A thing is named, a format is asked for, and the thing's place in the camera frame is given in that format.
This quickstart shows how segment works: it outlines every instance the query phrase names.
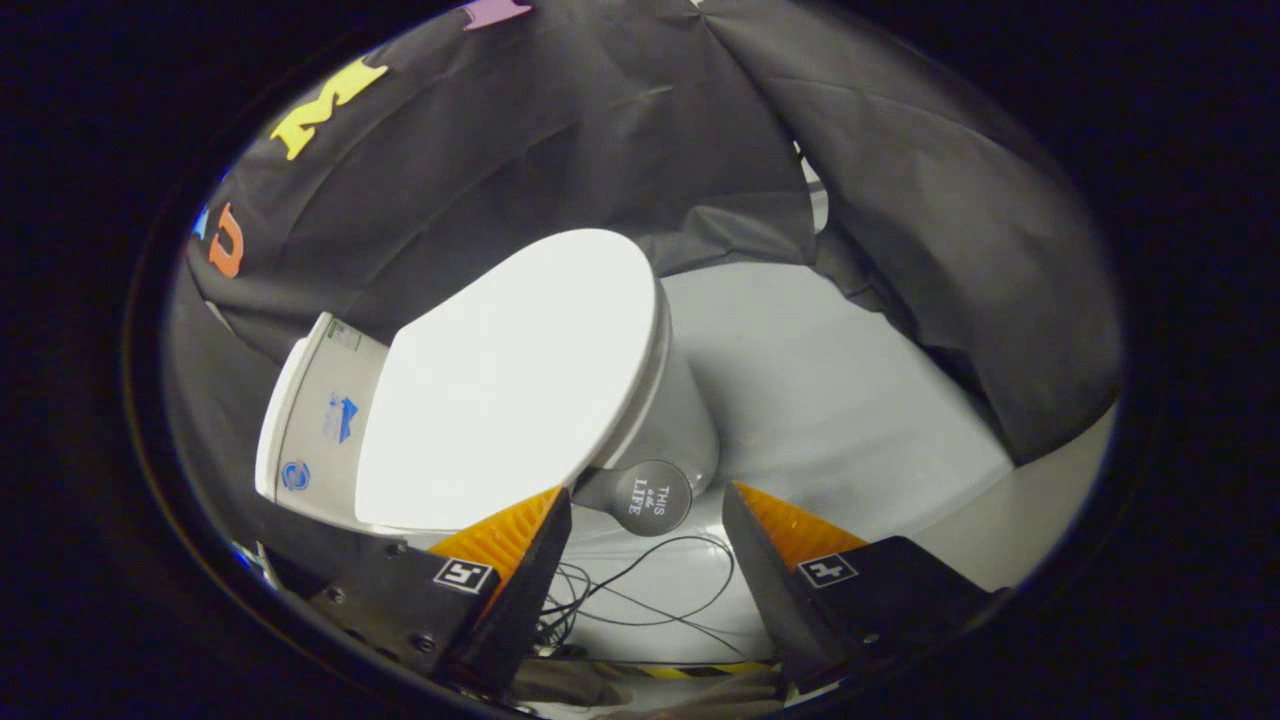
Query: black cable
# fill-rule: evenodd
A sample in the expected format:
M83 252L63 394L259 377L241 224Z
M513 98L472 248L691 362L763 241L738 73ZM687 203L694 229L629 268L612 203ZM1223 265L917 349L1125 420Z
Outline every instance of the black cable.
M563 568L568 568L571 570L577 570L579 573L581 573L582 578L577 578L577 579L585 580L588 583L588 587L590 587L590 574L588 574L588 571L585 569L582 569L582 568L580 568L577 565L570 564L570 562L562 562L561 565ZM576 610L576 611L571 611L571 612L575 614L575 618L572 620L570 620L570 626L572 626L572 624L576 623L576 620L577 620L576 616L577 615L581 615L584 618L590 618L590 619L596 620L599 623L609 623L609 624L614 624L614 625L626 625L626 626L649 626L649 625L662 625L662 624L667 624L667 623L681 623L684 625L689 625L690 628L692 628L692 629L703 633L704 635L707 635L707 637L712 638L713 641L716 641L716 642L723 644L724 647L730 648L732 652L737 653L737 656L741 657L744 661L750 661L751 659L748 657L748 655L745 652L742 652L741 650L739 650L737 647L735 647L733 643L731 643L731 642L726 641L724 638L722 638L722 637L717 635L716 633L713 633L712 628L708 628L705 625L701 625L701 624L694 623L691 620L687 620L687 618L690 618L690 616L692 616L692 615L695 615L695 614L705 610L712 603L714 603L717 600L719 600L719 597L722 594L724 594L724 589L728 588L728 584L733 579L733 568L735 568L735 565L733 565L733 557L732 557L732 555L730 555L730 575L728 575L728 579L721 587L719 592L716 593L716 597L713 597L709 602L704 603L701 607L699 607L698 610L694 610L692 612L686 612L684 615L672 615L671 612L667 612L664 610L659 610L657 607L646 605L646 603L644 603L644 602L641 602L641 601L639 601L639 600L636 600L636 598L634 598L634 597L631 597L631 596L628 596L628 594L626 594L623 592L616 591L613 588L604 588L609 593L613 593L613 594L616 594L616 596L618 596L618 597L621 597L623 600L634 602L634 603L639 605L640 607L644 607L645 610L650 610L650 611L657 612L659 615L666 615L668 619L667 620L658 620L655 623L627 623L627 621L623 621L623 620L613 620L611 618L602 618L599 615L593 615L590 612L586 612L585 610ZM564 577L566 582L570 580L567 573L562 571L561 575ZM567 630L564 633L564 637L567 638L571 632L572 630Z
M582 615L584 618L590 618L590 619L593 619L593 620L599 620L599 621L602 621L602 623L611 623L611 620L608 620L607 618L599 618L599 616L596 616L596 615L591 615L591 614L589 614L589 612L577 612L577 615ZM692 628L692 629L698 630L699 633L701 633L701 634L704 634L704 635L709 637L710 639L713 639L713 641L716 641L716 642L721 643L722 646L724 646L724 647L730 648L731 651L736 652L736 653L737 653L737 656L739 656L739 657L741 657L742 660L748 660L748 661L750 660L750 657L748 657L748 656L746 656L746 653L745 653L745 652L742 652L741 650L737 650L737 647L735 647L735 646L733 646L733 643L731 643L731 642L728 642L727 639L724 639L724 638L722 638L722 637L717 635L716 633L713 633L713 632L708 630L708 629L707 629L705 626L703 626L703 625L699 625L698 623L690 623L689 620L684 620L684 619L681 619L681 618L675 618L673 620L669 620L669 621L678 621L678 623L681 623L682 625L687 625L687 626L690 626L690 628ZM614 624L614 625L626 625L627 623L617 623L617 621L613 621L613 624Z
M649 557L650 555L653 555L654 552L657 552L658 548L660 548L663 546L667 546L667 544L671 544L673 542L680 542L682 539L695 539L695 541L701 541L701 542L709 542L709 543L714 544L716 547L723 550L724 553L728 555L730 557L733 556L733 552L727 546L724 546L724 543L722 543L722 542L719 542L717 539L713 539L713 538L703 537L703 536L680 536L680 537L675 537L675 538L671 538L671 539L666 539L666 541L659 542L658 544L650 547L649 550L644 551L644 553L641 553L640 557L636 557L631 562L631 565L627 565L626 568L623 568L616 575L611 577L609 579L607 579L607 580L602 582L600 584L595 585L594 588L589 589L586 592L586 594L582 597L582 600L579 601L577 605L581 606L582 602L585 602L593 594L595 594L595 593L600 592L602 589L604 589L609 583L612 583L613 580L617 580L622 575L626 575L631 570L635 570L636 565L639 565L640 562L643 562L645 557ZM558 607L552 607L550 610L543 610L543 615L550 615L552 612L559 612L562 610L568 610L570 607L572 607L572 603L570 603L570 605L562 605L562 606L558 606Z
M666 612L663 610L658 610L657 607L652 607L649 605L645 605L645 603L640 602L639 600L636 600L636 598L634 598L634 597L631 597L628 594L621 593L621 592L618 592L618 591L616 591L613 588L604 588L605 591L608 591L608 592L611 592L611 593L613 593L613 594L616 594L616 596L618 596L618 597L621 597L623 600L631 601L631 602L639 605L640 607L644 607L645 610L652 610L652 611L654 611L654 612L657 612L659 615L664 615L667 618L667 620L654 620L653 623L628 623L628 621L625 621L625 620L611 620L608 618L600 618L598 615L589 615L586 612L582 612L582 615L586 616L586 618L591 618L593 620L599 620L602 623L611 623L613 625L626 625L628 628L648 628L648 626L653 626L653 625L666 625L667 623L678 623L678 621L681 621L681 620L684 620L686 618L692 618L694 615L698 615L703 610L707 610L708 607L710 607L712 605L714 605L716 601L719 600L721 596L724 594L724 591L728 589L730 583L733 582L733 573L737 570L737 564L733 560L733 553L732 552L728 552L727 556L728 556L728 575L724 578L724 584L722 584L721 588L718 591L716 591L716 594L713 594L710 600L708 600L707 602L704 602L703 605L700 605L696 610L691 610L689 612L685 612L684 615L672 615L671 612Z
M570 578L568 573L564 571L564 568L572 568L572 569L577 570L579 573L581 573L582 577L581 578ZM577 588L573 587L573 582L572 580L575 580L575 579L582 580L585 583L584 584L584 588L585 588L584 592L586 589L591 588L591 575L588 574L588 571L584 570L582 568L579 568L577 565L570 565L570 564L562 562L562 564L557 565L556 573L559 574L562 578L564 578L564 583L568 585L568 592L573 596L573 602L568 603L570 606L577 605L577 602L579 602ZM557 605L559 603L559 601L556 600L556 597L552 596L552 594L549 594L549 593L548 593L547 598L550 600L552 602L556 602ZM573 626L576 625L576 623L577 623L577 618L570 619L570 621L564 626L563 632L559 635L554 635L554 634L552 634L552 632L554 630L554 628L550 626L547 621L539 620L538 621L538 641L539 641L539 644L543 644L543 646L547 646L547 647L550 647L550 648L554 648L554 650L559 650L564 644L564 641L568 639L570 633L573 632Z
M612 588L608 588L609 583L617 580L618 578L621 578L621 577L626 575L627 573L630 573L631 570L634 570L637 565L640 565L640 562L643 562L646 557L649 557L650 555L653 555L654 552L657 552L659 548L662 548L662 547L664 547L667 544L671 544L673 542L684 541L684 539L695 539L695 541L700 541L700 542L707 542L707 543L714 544L716 547L718 547L722 551L724 551L724 555L727 555L728 559L730 559L730 575L724 580L724 585L721 587L719 592L716 593L716 597L713 597L710 601L703 603L701 607L694 610L692 612L686 612L685 615L676 616L676 615L672 615L669 612L664 612L662 610L658 610L655 607L649 607L649 606L644 605L643 602L640 602L640 601L637 601L637 600L635 600L635 598L632 598L630 596L626 596L623 593L613 591ZM573 568L577 569L584 575L586 575L586 571L582 570L581 568L577 568L577 566L573 566ZM742 653L740 650L737 650L736 647L733 647L728 641L724 641L723 638L713 634L707 628L704 628L701 625L698 625L696 623L691 623L691 621L689 621L686 619L686 618L692 616L692 615L695 615L698 612L701 612L703 610L705 610L707 607L709 607L713 602L716 602L717 600L719 600L719 597L728 588L728 584L733 580L733 571L735 571L735 569L736 569L736 564L735 564L735 560L733 560L733 552L724 543L722 543L722 542L719 542L717 539L708 538L708 537L704 537L704 536L680 536L680 537L669 538L669 539L666 539L666 541L663 541L663 542L660 542L660 543L658 543L658 544L655 544L653 547L650 547L649 550L646 550L644 553L640 555L640 557L635 559L630 565L627 565L621 571L618 571L614 575L612 575L609 579L607 579L607 580L596 584L595 587L590 587L589 585L588 591L582 594L582 597L579 598L579 600L576 600L575 602L571 602L571 603L567 603L567 605L558 605L558 606L552 607L549 610L544 610L541 612L543 615L550 615L550 614L561 612L561 611L564 611L564 614L561 615L558 619L556 619L556 621L553 621L550 625L547 625L543 632L547 635L550 635L550 633L553 633L557 628L559 628L564 623L572 621L572 619L576 618L580 614L582 603L585 603L588 601L588 598L590 598L595 593L600 592L602 589L609 589L609 592L613 592L614 594L618 594L618 596L621 596L621 597L623 597L626 600L630 600L630 601L632 601L632 602L635 602L637 605L641 605L641 606L646 607L648 610L652 610L652 611L658 612L660 615L666 615L668 618L668 620L659 620L659 621L655 621L655 623L630 624L630 623L623 623L623 621L617 621L617 620L609 620L607 618L599 618L599 616L593 616L593 615L588 615L589 618L593 618L593 619L596 619L596 620L600 620L600 621L605 621L605 623L614 623L614 624L618 624L618 625L636 625L636 626L663 625L663 624L667 624L667 623L682 623L685 625L689 625L689 626L694 628L695 630L698 630L698 632L700 632L703 634L707 634L707 635L712 637L713 639L716 639L717 642L727 646L730 650L732 650L733 652L739 653L740 656L746 657L745 653Z

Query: blue logo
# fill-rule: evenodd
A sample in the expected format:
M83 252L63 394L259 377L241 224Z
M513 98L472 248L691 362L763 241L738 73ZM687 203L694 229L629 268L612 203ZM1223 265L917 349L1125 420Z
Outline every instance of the blue logo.
M338 445L342 445L343 441L351 437L351 419L358 411L360 409L356 407L356 404L349 397L338 400L337 395L330 395L329 410L324 418L324 433L329 438L338 441Z
M288 489L307 489L311 483L311 468L306 462L289 462L280 470L280 482Z

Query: wire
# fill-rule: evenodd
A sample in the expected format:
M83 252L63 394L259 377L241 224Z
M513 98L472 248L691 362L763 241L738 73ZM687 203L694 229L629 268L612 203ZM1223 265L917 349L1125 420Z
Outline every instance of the wire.
M664 547L667 544L671 544L673 542L686 541L686 539L695 539L695 541L700 541L700 542L707 542L707 543L714 544L716 547L718 547L719 550L722 550L724 552L724 555L728 557L728 561L730 561L728 575L724 578L724 583L721 585L721 588L716 592L716 594L709 601L704 602L703 605L700 605L695 610L685 612L684 615L673 615L671 612L667 612L664 610L659 610L657 607L646 605L646 603L644 603L644 602L641 602L641 601L639 601L639 600L636 600L636 598L634 598L634 597L631 597L631 596L628 596L626 593L618 592L618 591L608 587L609 583L617 580L618 578L622 578L623 575L626 575L627 573L630 573L631 570L634 570L637 565L640 565L640 562L643 562L646 557L649 557L650 555L653 555L659 548L662 548L662 547ZM564 571L566 568L568 568L571 570L576 570L581 575L579 578L573 578L573 579L577 579L577 580L582 580L585 583L585 588L586 589L585 589L585 592L582 593L581 597L577 597L577 591L573 587L573 583L571 582L568 573ZM741 650L739 650L737 647L735 647L732 643L730 643L724 638L722 638L722 637L717 635L716 633L713 633L710 628L707 628L705 625L700 625L698 623L694 623L694 621L689 620L689 618L691 618L691 616L701 612L703 610L707 610L708 607L710 607L716 601L718 601L724 594L724 591L728 589L730 583L732 583L732 580L733 580L733 574L736 571L736 568L737 568L737 564L735 561L733 552L724 543L722 543L722 542L719 542L719 541L717 541L714 538L709 538L709 537L704 537L704 536L680 536L680 537L675 537L675 538L663 541L663 542L660 542L660 543L658 543L658 544L655 544L653 547L650 547L648 551L645 551L643 555L640 555L640 557L637 557L630 565L627 565L626 568L623 568L621 571L616 573L614 575L609 577L607 580L604 580L604 582L602 582L599 584L594 584L594 587L593 587L593 583L591 583L591 577L590 577L590 574L585 569L582 569L582 568L580 568L577 565L570 564L570 562L561 562L557 566L557 573L561 577L563 577L564 582L570 585L570 592L573 593L573 602L559 603L558 600L556 600L552 596L548 596L548 598L552 602L556 602L557 605L554 607L543 610L541 615L553 615L556 612L562 612L562 615L558 619L556 619L553 623L550 623L550 624L547 624L545 621L540 621L539 623L539 625L540 625L540 637L544 641L544 644L558 650L559 647L563 646L564 641L568 638L570 633L572 632L572 628L575 626L579 615L585 616L585 618L590 618L590 619L596 620L599 623L608 623L608 624L612 624L612 625L623 625L623 626L631 626L631 628L646 628L646 626L654 626L654 625L666 625L668 623L681 623L682 625L687 625L687 626L698 630L699 633L703 633L704 635L714 639L716 642L723 644L724 647L730 648L732 652L737 653L744 660L749 660L748 656L746 656L746 653L744 653ZM663 615L667 619L666 620L655 620L655 621L652 621L652 623L631 623L631 621L625 621L625 620L614 620L612 618L603 618L600 615L593 615L590 612L582 611L582 605L588 601L588 598L590 598L591 596L594 596L595 593L598 593L600 591L608 591L612 594L616 594L616 596L618 596L618 597L621 597L623 600L627 600L627 601L630 601L630 602L632 602L635 605L639 605L640 607L644 607L645 610L649 610L649 611L657 612L659 615ZM563 632L561 632L561 633L557 634L556 630L559 629L559 628L562 628L562 626L564 628Z
M680 536L680 537L676 537L676 538L666 539L666 541L659 542L658 544L650 547L649 550L644 551L644 553L641 553L640 557L636 557L631 562L631 565L627 565L626 568L623 568L621 571L618 571L617 574L614 574L609 579L602 582L600 584L595 585L594 588L590 588L586 592L586 594L582 596L582 600L580 600L577 602L577 606L580 607L582 605L582 602L586 602L586 600L590 598L593 594L595 594L595 593L600 592L602 589L604 589L605 587L608 587L608 584L612 583L613 580L617 580L622 575L626 575L631 570L635 570L636 565L644 562L644 560L646 557L649 557L650 555L653 555L654 552L657 552L659 548L662 548L664 546L668 546L668 544L671 544L673 542L684 541L684 539L695 539L695 541L700 541L700 542L712 543L716 547L723 550L724 553L728 555L731 559L733 557L733 552L728 547L726 547L724 543L722 543L722 542L719 542L717 539L713 539L713 538L708 538L708 537L703 537L703 536ZM543 615L550 615L552 612L559 612L562 610L568 610L568 609L573 607L573 605L575 603L568 603L568 605L561 605L561 606L557 606L557 607L552 607L550 610L543 610Z

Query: toilet tank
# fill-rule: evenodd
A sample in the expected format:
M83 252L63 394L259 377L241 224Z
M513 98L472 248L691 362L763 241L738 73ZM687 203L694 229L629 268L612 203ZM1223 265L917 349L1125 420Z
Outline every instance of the toilet tank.
M360 450L387 355L385 345L320 314L271 392L253 473L259 495L356 532L403 534L355 515Z

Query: round sticker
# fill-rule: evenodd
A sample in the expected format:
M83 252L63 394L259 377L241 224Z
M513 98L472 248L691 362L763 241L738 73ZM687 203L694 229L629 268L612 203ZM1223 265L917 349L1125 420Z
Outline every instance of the round sticker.
M307 489L311 482L311 469L306 462L289 462L280 469L280 482L288 489Z

